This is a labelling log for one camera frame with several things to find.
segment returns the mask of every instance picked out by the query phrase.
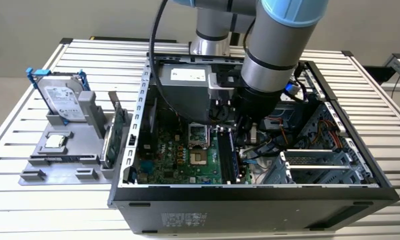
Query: white label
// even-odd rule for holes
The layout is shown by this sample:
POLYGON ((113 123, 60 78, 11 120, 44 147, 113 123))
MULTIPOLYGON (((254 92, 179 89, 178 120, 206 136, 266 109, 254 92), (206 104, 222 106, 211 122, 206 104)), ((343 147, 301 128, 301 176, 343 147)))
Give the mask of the white label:
POLYGON ((206 225, 207 213, 162 213, 165 227, 201 227, 206 225))
POLYGON ((207 71, 205 69, 174 68, 171 80, 177 81, 207 81, 207 71))
POLYGON ((86 121, 74 90, 64 86, 47 86, 44 89, 58 114, 70 121, 86 121))

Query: gray plastic block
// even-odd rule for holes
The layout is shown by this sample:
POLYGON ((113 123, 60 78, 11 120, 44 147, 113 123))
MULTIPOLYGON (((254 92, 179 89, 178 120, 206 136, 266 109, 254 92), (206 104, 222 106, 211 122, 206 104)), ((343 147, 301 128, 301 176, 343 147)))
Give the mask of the gray plastic block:
POLYGON ((43 181, 46 175, 47 174, 40 169, 39 170, 24 170, 20 173, 20 177, 26 181, 43 181))
POLYGON ((44 158, 30 158, 28 162, 32 166, 48 166, 50 162, 44 158))
POLYGON ((85 180, 85 179, 93 180, 99 178, 99 174, 97 173, 94 168, 78 168, 75 176, 78 177, 79 180, 85 180))
POLYGON ((95 99, 97 94, 94 91, 83 91, 78 100, 87 123, 94 126, 98 137, 103 139, 106 136, 106 117, 103 109, 97 106, 95 99))
POLYGON ((60 115, 52 115, 51 112, 46 115, 48 122, 52 124, 52 126, 64 126, 64 119, 60 115))
POLYGON ((83 165, 101 164, 101 157, 95 154, 95 157, 80 157, 80 163, 83 165))
POLYGON ((105 178, 107 178, 107 179, 114 179, 114 176, 115 176, 115 168, 109 169, 109 168, 105 168, 105 166, 102 165, 102 166, 101 166, 101 171, 102 171, 102 174, 105 175, 105 178))

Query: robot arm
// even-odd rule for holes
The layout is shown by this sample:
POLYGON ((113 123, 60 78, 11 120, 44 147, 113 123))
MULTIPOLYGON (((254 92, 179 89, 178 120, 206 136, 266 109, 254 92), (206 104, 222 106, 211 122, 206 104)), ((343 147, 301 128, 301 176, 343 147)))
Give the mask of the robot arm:
POLYGON ((329 0, 175 0, 175 2, 217 11, 257 15, 242 68, 242 78, 250 88, 241 96, 246 114, 254 121, 262 119, 273 112, 281 101, 282 92, 317 24, 325 16, 329 0))

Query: black cable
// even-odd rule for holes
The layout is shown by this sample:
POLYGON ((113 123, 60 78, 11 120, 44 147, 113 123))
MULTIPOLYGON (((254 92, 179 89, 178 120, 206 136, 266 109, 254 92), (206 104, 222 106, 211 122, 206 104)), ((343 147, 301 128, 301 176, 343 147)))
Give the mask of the black cable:
POLYGON ((243 49, 245 49, 246 53, 249 52, 249 47, 247 47, 249 35, 253 31, 253 28, 254 28, 254 25, 255 25, 255 20, 257 20, 257 18, 254 18, 254 21, 253 21, 251 25, 249 26, 245 37, 243 37, 243 49))
POLYGON ((227 121, 229 116, 230 116, 230 109, 229 108, 227 109, 225 108, 225 113, 226 113, 225 121, 223 120, 221 120, 221 121, 211 121, 211 120, 207 121, 207 120, 194 119, 187 112, 181 112, 181 111, 177 110, 177 108, 174 107, 174 105, 169 101, 165 90, 163 90, 163 84, 162 84, 162 81, 161 81, 161 77, 159 77, 159 73, 158 73, 158 69, 157 69, 157 64, 155 64, 155 45, 157 45, 158 28, 159 28, 159 24, 161 24, 162 15, 163 15, 163 12, 165 12, 166 7, 167 7, 167 3, 169 3, 169 0, 162 1, 161 7, 159 7, 159 10, 158 10, 155 19, 154 19, 154 25, 153 25, 153 30, 151 30, 150 46, 149 46, 151 74, 153 74, 153 77, 155 79, 155 84, 157 84, 158 90, 161 92, 161 95, 162 95, 167 105, 174 110, 174 112, 179 116, 186 118, 190 122, 197 122, 198 124, 203 124, 203 125, 215 125, 218 123, 223 123, 225 121, 227 121))
POLYGON ((395 81, 395 84, 394 84, 394 88, 393 88, 393 91, 391 91, 391 99, 394 99, 394 94, 395 94, 395 90, 397 90, 397 86, 398 86, 399 80, 400 80, 400 76, 398 78, 398 81, 395 81))
POLYGON ((299 99, 297 96, 294 96, 286 89, 283 90, 285 95, 287 95, 295 102, 303 103, 305 100, 299 99))

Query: blue drive bracket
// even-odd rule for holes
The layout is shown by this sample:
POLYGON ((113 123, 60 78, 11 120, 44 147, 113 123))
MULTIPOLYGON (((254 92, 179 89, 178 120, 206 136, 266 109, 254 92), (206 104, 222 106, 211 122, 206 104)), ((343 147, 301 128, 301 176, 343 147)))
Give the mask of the blue drive bracket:
POLYGON ((44 102, 46 102, 48 111, 50 111, 51 114, 52 114, 52 113, 54 113, 52 108, 51 108, 51 106, 50 106, 50 104, 48 104, 48 101, 47 101, 47 99, 46 99, 46 96, 43 95, 43 92, 42 92, 40 89, 39 89, 38 81, 36 81, 36 79, 35 79, 38 76, 47 76, 47 75, 50 75, 50 74, 51 74, 51 70, 47 70, 47 69, 46 69, 46 70, 40 71, 40 72, 39 72, 40 75, 38 75, 38 72, 39 72, 39 70, 35 71, 35 73, 34 73, 34 68, 32 68, 32 67, 28 67, 27 70, 26 70, 27 78, 30 79, 30 82, 32 83, 34 89, 38 89, 38 91, 39 91, 39 93, 40 93, 40 96, 42 96, 42 98, 43 98, 43 100, 44 100, 44 102))
POLYGON ((83 85, 83 88, 86 91, 91 91, 91 86, 90 86, 90 82, 89 82, 89 75, 87 73, 83 71, 83 69, 80 69, 79 71, 79 76, 80 76, 80 79, 82 79, 82 85, 83 85))

